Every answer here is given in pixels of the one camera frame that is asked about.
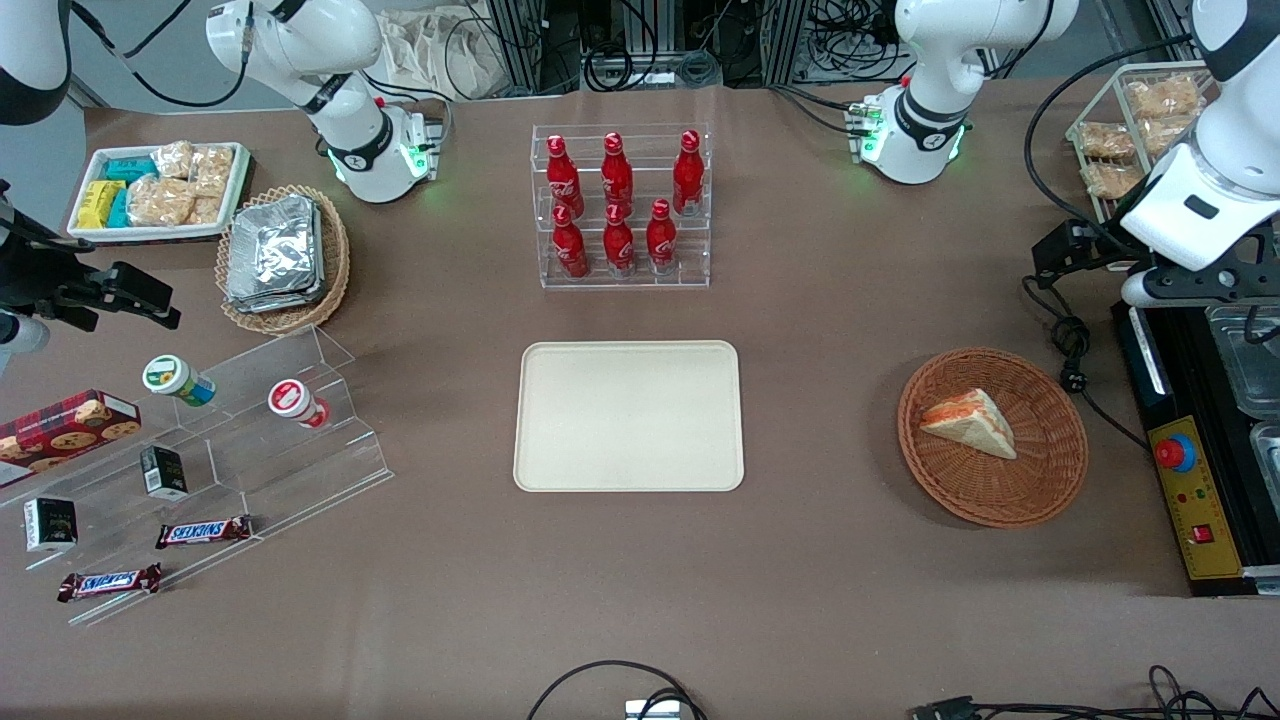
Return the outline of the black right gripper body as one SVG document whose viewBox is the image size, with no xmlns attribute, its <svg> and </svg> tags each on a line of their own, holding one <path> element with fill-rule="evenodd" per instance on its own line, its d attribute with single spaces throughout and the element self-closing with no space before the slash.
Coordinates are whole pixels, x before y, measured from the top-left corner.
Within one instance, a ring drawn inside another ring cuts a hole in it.
<svg viewBox="0 0 1280 720">
<path fill-rule="evenodd" d="M 18 314 L 58 314 L 59 291 L 90 272 L 81 254 L 92 252 L 87 241 L 59 236 L 15 209 L 1 182 L 1 301 Z"/>
</svg>

